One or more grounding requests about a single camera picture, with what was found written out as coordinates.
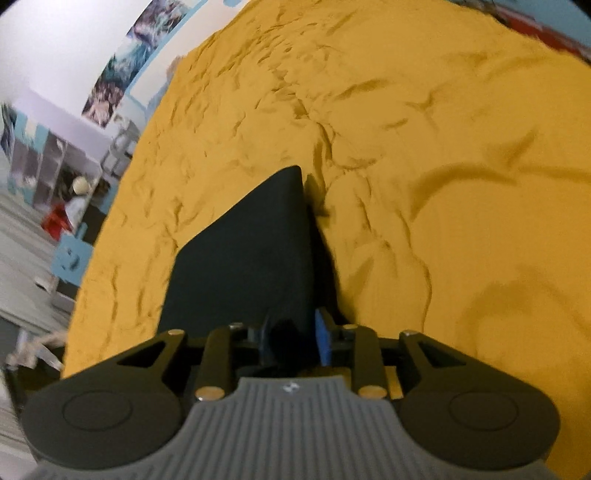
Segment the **black pants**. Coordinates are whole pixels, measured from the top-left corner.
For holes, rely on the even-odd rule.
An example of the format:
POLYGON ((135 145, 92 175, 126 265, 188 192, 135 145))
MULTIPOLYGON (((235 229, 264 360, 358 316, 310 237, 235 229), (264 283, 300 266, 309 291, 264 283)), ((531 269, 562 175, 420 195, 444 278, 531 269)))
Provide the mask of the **black pants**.
POLYGON ((335 267, 301 168, 277 171, 176 254, 158 332, 205 337, 233 322, 315 325, 315 311, 339 312, 335 267))

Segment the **yellow bedspread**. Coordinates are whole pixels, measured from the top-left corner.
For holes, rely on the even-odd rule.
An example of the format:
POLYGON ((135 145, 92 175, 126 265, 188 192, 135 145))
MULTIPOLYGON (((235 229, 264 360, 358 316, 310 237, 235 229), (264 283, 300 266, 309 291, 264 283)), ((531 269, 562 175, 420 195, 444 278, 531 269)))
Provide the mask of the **yellow bedspread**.
POLYGON ((543 390, 548 466, 590 469, 590 68, 448 1, 252 1, 188 53, 70 322, 66 375, 150 338, 174 257, 304 176, 349 320, 543 390))

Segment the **red bag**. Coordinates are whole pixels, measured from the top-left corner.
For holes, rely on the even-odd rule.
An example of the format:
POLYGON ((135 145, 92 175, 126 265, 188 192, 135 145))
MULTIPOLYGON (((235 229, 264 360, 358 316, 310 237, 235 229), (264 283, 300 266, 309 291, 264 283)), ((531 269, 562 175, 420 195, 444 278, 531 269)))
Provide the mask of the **red bag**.
POLYGON ((64 202, 52 206, 49 213, 42 220, 41 228, 55 241, 60 240, 63 232, 72 232, 72 224, 68 220, 64 202))

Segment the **grey metal chair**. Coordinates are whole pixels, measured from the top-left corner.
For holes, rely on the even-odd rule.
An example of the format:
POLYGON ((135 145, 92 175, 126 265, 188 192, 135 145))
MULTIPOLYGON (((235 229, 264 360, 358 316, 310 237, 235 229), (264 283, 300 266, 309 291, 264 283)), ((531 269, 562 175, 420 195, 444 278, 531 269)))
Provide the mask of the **grey metal chair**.
POLYGON ((120 179, 131 162, 130 148, 139 140, 140 130, 132 120, 119 114, 114 116, 114 123, 118 131, 111 140, 100 165, 104 173, 120 179))

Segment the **white and blue bookshelf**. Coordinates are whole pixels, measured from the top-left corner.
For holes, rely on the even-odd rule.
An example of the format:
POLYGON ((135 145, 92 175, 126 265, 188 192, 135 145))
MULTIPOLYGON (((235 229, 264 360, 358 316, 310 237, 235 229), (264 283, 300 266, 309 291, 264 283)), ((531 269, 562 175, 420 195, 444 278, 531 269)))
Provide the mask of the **white and blue bookshelf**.
POLYGON ((102 176, 96 160, 8 104, 1 106, 1 152, 8 192, 43 213, 75 195, 76 178, 93 189, 102 176))

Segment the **blue smiley chair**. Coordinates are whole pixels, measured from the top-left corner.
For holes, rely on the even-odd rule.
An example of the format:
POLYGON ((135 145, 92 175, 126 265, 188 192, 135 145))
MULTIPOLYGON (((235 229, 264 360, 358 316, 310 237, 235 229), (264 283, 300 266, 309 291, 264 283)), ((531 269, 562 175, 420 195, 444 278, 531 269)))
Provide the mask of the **blue smiley chair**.
POLYGON ((63 282, 80 287, 93 253, 93 246, 83 240, 88 226, 83 222, 75 234, 63 233, 51 263, 51 273, 63 282))

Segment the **white blue headboard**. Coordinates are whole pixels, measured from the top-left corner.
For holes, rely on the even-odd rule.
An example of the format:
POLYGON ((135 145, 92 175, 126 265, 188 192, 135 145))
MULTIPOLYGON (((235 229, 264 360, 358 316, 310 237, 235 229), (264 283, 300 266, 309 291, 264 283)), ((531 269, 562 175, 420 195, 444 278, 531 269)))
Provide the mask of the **white blue headboard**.
POLYGON ((191 8, 174 29, 159 44, 125 92, 141 109, 164 85, 166 71, 172 61, 190 53, 245 8, 247 1, 190 1, 191 8))

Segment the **long wall poster strip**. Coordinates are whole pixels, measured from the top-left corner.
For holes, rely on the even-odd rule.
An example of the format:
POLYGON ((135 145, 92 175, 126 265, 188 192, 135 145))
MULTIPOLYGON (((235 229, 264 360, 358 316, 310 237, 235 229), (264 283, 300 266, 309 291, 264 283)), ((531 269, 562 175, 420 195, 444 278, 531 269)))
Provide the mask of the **long wall poster strip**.
POLYGON ((99 75, 82 116, 106 127, 140 70, 191 8, 190 1, 150 1, 99 75))

